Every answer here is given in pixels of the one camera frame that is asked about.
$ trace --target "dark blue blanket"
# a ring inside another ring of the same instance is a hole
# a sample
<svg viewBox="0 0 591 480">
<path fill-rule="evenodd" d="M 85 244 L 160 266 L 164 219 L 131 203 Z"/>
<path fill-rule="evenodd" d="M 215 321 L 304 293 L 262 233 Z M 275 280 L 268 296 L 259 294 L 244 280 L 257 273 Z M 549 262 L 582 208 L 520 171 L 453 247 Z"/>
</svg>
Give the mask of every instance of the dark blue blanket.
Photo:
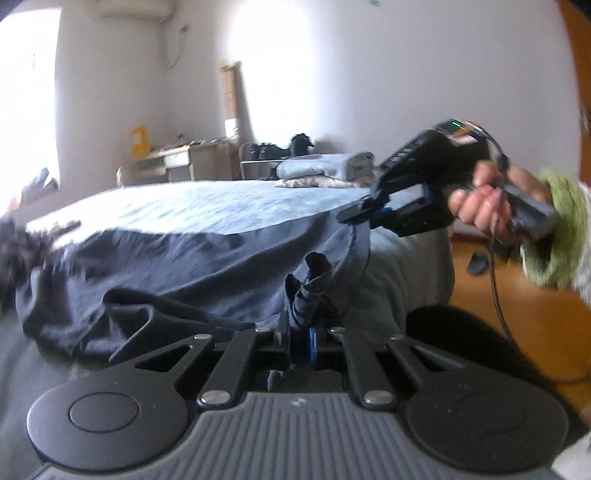
<svg viewBox="0 0 591 480">
<path fill-rule="evenodd" d="M 68 356 L 120 361 L 196 333 L 337 322 L 369 259 L 369 227 L 336 212 L 260 230 L 99 233 L 56 252 L 17 291 L 24 332 Z"/>
</svg>

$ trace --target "gray mattress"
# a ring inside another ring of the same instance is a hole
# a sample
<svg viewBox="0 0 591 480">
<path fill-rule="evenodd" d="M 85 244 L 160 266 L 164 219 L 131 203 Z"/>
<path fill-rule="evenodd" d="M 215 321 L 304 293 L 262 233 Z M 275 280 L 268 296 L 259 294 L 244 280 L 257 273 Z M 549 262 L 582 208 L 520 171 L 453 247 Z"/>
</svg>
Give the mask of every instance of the gray mattress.
<svg viewBox="0 0 591 480">
<path fill-rule="evenodd" d="M 143 232 L 236 233 L 312 215 L 349 203 L 364 189 L 279 189 L 273 182 L 189 182 L 111 190 L 36 220 L 29 229 L 82 221 L 61 243 L 80 242 L 106 228 Z M 416 196 L 392 196 L 402 205 Z M 371 334 L 404 328 L 416 307 L 446 303 L 453 290 L 447 232 L 399 238 L 371 232 L 371 257 L 352 299 L 346 326 Z M 0 319 L 0 476 L 24 480 L 39 463 L 26 435 L 31 404 L 49 388 L 81 377 L 101 365 L 83 364 L 42 351 L 27 339 L 14 312 Z"/>
</svg>

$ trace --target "sleeve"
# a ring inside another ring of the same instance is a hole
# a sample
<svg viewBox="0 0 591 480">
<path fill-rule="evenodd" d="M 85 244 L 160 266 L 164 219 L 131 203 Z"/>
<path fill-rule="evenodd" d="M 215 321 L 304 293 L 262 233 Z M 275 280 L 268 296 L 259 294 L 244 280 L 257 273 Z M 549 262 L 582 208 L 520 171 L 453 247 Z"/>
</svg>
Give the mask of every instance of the sleeve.
<svg viewBox="0 0 591 480">
<path fill-rule="evenodd" d="M 560 219 L 548 248 L 522 248 L 524 271 L 542 287 L 576 290 L 591 305 L 591 191 L 583 183 L 544 171 Z"/>
</svg>

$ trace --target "desk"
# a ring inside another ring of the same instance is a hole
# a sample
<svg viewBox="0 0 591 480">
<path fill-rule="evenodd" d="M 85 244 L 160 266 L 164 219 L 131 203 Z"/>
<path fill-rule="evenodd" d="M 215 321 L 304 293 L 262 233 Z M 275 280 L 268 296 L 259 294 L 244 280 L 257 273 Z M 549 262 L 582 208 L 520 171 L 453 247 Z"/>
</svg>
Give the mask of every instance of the desk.
<svg viewBox="0 0 591 480">
<path fill-rule="evenodd" d="M 232 179 L 229 145 L 221 140 L 156 151 L 135 160 L 133 169 L 140 183 Z"/>
</svg>

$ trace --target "drawer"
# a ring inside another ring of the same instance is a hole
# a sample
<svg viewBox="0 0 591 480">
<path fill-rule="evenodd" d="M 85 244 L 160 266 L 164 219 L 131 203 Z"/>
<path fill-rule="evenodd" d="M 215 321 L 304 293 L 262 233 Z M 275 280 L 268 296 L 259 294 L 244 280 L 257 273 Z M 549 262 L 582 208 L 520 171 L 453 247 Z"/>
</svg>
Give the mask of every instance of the drawer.
<svg viewBox="0 0 591 480">
<path fill-rule="evenodd" d="M 164 157 L 164 166 L 166 168 L 186 167 L 189 165 L 189 151 L 179 152 Z"/>
</svg>

